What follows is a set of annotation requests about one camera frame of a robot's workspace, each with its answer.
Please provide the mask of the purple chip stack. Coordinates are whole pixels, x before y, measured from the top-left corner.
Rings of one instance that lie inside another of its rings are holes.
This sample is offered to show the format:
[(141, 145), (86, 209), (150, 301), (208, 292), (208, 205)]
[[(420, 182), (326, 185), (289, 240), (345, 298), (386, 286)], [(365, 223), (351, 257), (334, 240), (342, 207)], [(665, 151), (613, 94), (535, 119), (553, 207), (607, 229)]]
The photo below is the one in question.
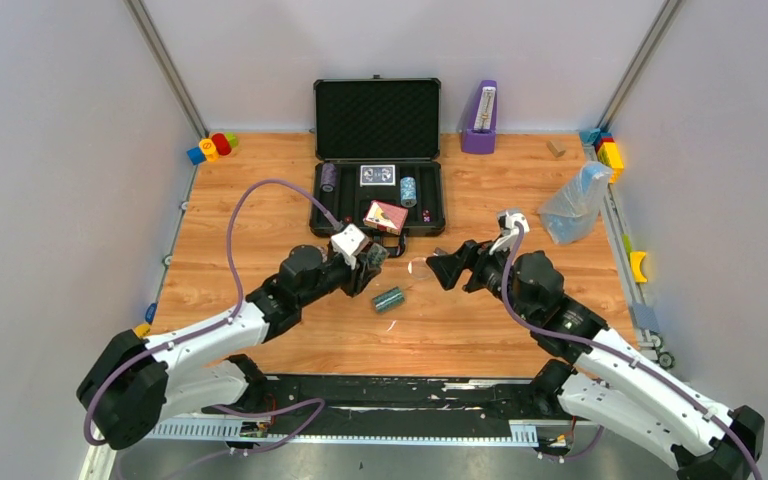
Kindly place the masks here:
[(338, 182), (338, 169), (333, 163), (324, 163), (320, 176), (320, 191), (331, 193), (335, 190)]

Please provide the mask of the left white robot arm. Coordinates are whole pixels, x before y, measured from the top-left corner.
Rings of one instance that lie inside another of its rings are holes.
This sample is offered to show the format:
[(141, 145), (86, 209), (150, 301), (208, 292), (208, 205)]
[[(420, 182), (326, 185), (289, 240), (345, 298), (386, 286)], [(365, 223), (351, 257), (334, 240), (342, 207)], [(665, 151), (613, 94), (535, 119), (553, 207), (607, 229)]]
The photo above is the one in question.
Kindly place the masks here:
[(166, 334), (116, 334), (76, 391), (86, 410), (86, 441), (122, 450), (179, 414), (231, 404), (258, 411), (267, 389), (242, 349), (286, 333), (304, 307), (337, 290), (357, 296), (387, 257), (377, 243), (363, 248), (354, 265), (334, 248), (297, 246), (240, 305)]

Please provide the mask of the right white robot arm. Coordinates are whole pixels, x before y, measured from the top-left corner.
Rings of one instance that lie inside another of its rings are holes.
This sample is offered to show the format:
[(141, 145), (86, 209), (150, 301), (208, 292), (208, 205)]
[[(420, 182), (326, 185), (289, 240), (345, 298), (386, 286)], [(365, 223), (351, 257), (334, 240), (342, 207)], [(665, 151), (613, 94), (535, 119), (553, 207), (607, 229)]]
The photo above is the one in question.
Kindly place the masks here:
[(591, 420), (655, 455), (679, 479), (759, 478), (764, 418), (696, 392), (643, 356), (565, 293), (563, 275), (544, 252), (514, 258), (489, 242), (467, 241), (426, 263), (445, 290), (469, 271), (464, 291), (500, 299), (551, 355), (530, 392), (540, 415)]

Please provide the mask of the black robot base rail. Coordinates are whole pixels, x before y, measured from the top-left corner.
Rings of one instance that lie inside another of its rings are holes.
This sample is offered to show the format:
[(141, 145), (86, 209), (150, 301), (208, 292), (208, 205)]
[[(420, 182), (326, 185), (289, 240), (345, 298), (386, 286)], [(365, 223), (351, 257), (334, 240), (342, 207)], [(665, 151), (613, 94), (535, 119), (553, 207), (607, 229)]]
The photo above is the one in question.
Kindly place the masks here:
[(269, 376), (233, 404), (160, 423), (151, 439), (265, 446), (297, 443), (543, 447), (568, 445), (583, 420), (516, 378)]

